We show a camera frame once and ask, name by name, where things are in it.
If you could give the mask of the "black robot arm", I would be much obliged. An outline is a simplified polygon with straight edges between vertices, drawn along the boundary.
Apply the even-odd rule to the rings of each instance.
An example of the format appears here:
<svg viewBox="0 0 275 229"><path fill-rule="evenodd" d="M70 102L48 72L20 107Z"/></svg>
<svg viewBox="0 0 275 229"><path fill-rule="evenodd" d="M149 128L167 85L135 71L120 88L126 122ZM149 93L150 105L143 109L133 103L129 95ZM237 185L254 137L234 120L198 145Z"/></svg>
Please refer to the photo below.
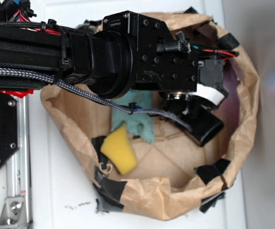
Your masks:
<svg viewBox="0 0 275 229"><path fill-rule="evenodd" d="M172 108L117 105L113 99L130 89L159 91L197 115L200 105L216 109L228 94L223 62L238 53L192 43L182 32L172 35L164 21L125 11L105 17L103 29L90 33L51 19L32 22L33 16L28 0L0 1L0 90L8 94L57 85L126 114L170 119L176 119Z"/></svg>

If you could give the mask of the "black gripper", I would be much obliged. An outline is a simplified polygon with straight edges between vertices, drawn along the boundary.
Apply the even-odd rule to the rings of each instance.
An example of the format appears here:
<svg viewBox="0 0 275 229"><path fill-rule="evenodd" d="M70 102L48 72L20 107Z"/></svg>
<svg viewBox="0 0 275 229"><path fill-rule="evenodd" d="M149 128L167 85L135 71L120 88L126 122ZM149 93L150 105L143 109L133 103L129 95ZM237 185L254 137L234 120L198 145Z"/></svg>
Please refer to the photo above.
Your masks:
<svg viewBox="0 0 275 229"><path fill-rule="evenodd" d="M227 52L190 43L165 22L125 11L104 18L103 97L129 90L157 91L164 109L195 119L218 109L229 92L223 84Z"/></svg>

